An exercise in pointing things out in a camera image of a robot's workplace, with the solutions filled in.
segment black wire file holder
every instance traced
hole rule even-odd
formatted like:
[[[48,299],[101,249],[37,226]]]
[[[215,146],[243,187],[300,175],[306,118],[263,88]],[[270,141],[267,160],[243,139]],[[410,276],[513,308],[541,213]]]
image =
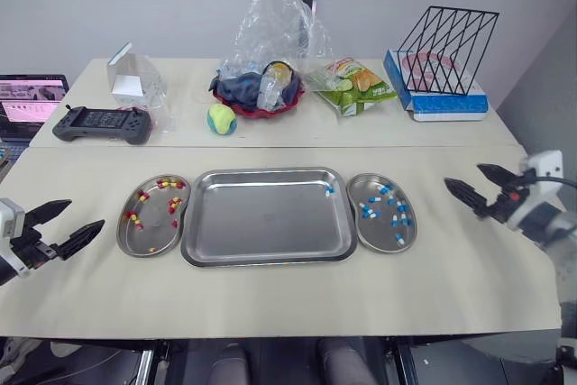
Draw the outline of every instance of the black wire file holder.
[[[488,11],[429,6],[397,51],[406,90],[468,95],[498,17]]]

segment yellow-green ball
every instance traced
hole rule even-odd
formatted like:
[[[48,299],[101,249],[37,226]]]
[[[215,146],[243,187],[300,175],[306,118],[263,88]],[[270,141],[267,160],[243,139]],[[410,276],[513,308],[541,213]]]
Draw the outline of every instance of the yellow-green ball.
[[[208,109],[206,119],[210,129],[217,134],[232,134],[236,129],[236,115],[228,105],[212,104]]]

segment kidney-shaped tray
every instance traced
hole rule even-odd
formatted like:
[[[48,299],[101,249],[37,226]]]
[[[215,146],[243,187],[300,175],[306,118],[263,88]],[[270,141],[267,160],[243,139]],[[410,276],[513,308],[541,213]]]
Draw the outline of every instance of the kidney-shaped tray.
[[[118,219],[116,236],[121,250],[133,257],[151,257],[174,247],[182,235],[189,195],[190,185],[176,175],[156,176],[139,185]],[[171,211],[175,198],[178,203]]]
[[[415,211],[403,190],[392,180],[366,173],[346,186],[359,239],[378,252],[404,252],[417,237]],[[361,205],[373,212],[364,211]]]
[[[191,196],[181,251],[193,265],[340,261],[356,247],[345,185],[330,169],[209,171]]]

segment white table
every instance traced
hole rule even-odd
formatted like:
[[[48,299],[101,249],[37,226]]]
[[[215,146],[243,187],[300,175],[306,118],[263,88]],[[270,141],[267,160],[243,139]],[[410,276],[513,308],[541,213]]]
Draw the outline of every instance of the white table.
[[[517,141],[491,108],[481,122],[419,123],[411,119],[397,99],[346,118],[320,96],[305,93],[298,106],[269,120],[239,119],[236,132],[221,137],[206,124],[206,111],[216,100],[207,91],[219,60],[153,59],[169,85],[170,112],[176,119],[172,133],[153,132],[147,146],[188,147],[384,147],[517,145]],[[382,60],[362,60],[387,79]],[[71,106],[117,108],[106,78],[106,60],[93,60],[64,98]],[[65,114],[60,104],[42,127],[32,147],[129,146],[124,141],[83,139],[62,142],[52,127]]]
[[[476,169],[516,170],[517,146],[471,148],[31,148],[0,184],[26,209],[72,205],[41,231],[62,242],[100,218],[102,233],[69,261],[53,261],[0,289],[0,335],[59,338],[187,338],[272,335],[444,335],[560,325],[554,269],[521,234],[479,221],[445,176],[481,194],[497,189]],[[148,177],[192,181],[211,169],[322,165],[345,180],[361,172],[395,179],[410,197],[418,237],[406,252],[359,245],[346,261],[201,269],[179,249],[143,260],[116,245],[127,196]]]

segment game controller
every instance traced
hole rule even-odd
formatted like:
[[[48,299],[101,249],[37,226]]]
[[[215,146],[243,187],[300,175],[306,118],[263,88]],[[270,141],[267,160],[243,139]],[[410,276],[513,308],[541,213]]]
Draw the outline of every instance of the game controller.
[[[84,106],[70,108],[52,132],[71,142],[77,137],[124,139],[129,144],[143,144],[151,135],[151,116],[140,108],[131,110],[99,110]]]

